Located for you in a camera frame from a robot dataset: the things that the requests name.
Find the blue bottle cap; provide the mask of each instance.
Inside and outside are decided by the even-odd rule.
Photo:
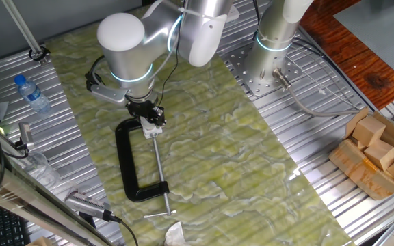
[[[26,82],[26,78],[24,77],[24,75],[18,75],[14,78],[14,82],[17,85],[23,85]]]

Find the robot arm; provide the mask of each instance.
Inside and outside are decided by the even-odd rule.
[[[274,0],[268,7],[245,61],[251,76],[273,81],[275,69],[284,72],[287,48],[312,1]],[[121,90],[96,84],[91,91],[99,98],[126,105],[131,115],[141,116],[144,130],[159,129],[166,121],[152,91],[157,74],[153,72],[153,62],[165,52],[171,55],[177,48],[191,65],[207,64],[218,48],[232,2],[187,0],[186,6],[180,8],[168,0],[158,0],[141,20],[125,13],[108,16],[99,25],[97,38]]]
[[[131,115],[141,116],[147,134],[159,129],[166,121],[152,91],[157,73],[153,62],[167,51],[175,52],[180,43],[179,54],[191,65],[207,64],[218,48],[231,6],[232,0],[188,0],[180,8],[168,0],[158,0],[141,19],[125,13],[108,16],[98,26],[97,38],[121,89],[98,83],[89,89],[103,100],[126,105]]]

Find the plastic bottle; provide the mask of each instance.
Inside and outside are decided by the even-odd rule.
[[[60,184],[60,175],[49,164],[40,152],[30,152],[28,157],[21,160],[20,166],[48,190],[53,190]]]
[[[51,108],[48,98],[41,93],[39,87],[23,75],[14,78],[19,94],[26,100],[31,108],[38,113],[46,113]]]
[[[76,182],[62,180],[41,152],[30,152],[27,158],[14,159],[14,161],[61,201],[64,201],[73,191],[79,190]]]

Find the green marbled mat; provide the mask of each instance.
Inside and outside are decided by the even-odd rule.
[[[47,48],[112,210],[131,226],[140,245],[163,245],[177,221],[191,245],[341,246],[350,241],[308,180],[296,175],[296,164],[218,56],[202,68],[180,59],[166,84],[162,106],[168,123],[157,141],[177,214],[144,219],[164,212],[165,205],[162,197],[135,203],[124,193],[114,130],[130,116],[86,90],[84,74],[102,55],[97,27],[64,34]],[[155,91],[174,65],[173,56]],[[100,71],[112,85],[105,64]],[[131,141],[140,185],[159,182],[152,141],[141,131],[132,132]],[[121,231],[134,245],[127,230]]]

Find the metal mounting plate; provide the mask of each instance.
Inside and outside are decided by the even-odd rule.
[[[250,49],[252,49],[252,46],[253,43],[232,51],[230,53],[230,56],[228,57],[228,61],[232,64],[233,70],[231,72],[237,78],[237,80],[241,79],[244,83],[244,86],[248,89],[249,92],[252,92],[257,97],[260,97],[280,87],[281,84],[278,80],[257,81],[248,74],[248,71],[244,66],[244,60],[246,59]],[[290,81],[302,75],[302,71],[296,65],[292,64],[289,61],[285,61],[285,68],[285,77]]]

